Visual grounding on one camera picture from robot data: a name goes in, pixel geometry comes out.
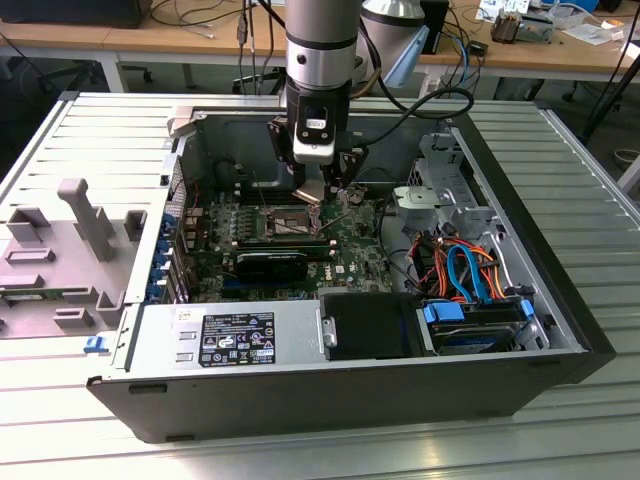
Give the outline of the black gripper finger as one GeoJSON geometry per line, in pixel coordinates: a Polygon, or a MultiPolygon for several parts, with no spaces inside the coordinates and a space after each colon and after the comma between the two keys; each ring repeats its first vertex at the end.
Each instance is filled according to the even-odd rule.
{"type": "Polygon", "coordinates": [[[268,134],[276,155],[276,159],[284,163],[292,175],[294,186],[301,187],[306,181],[305,166],[294,158],[292,137],[287,127],[287,119],[276,116],[267,123],[268,134]]]}
{"type": "Polygon", "coordinates": [[[338,132],[331,162],[322,167],[324,199],[334,200],[356,178],[369,154],[358,132],[338,132]]]}

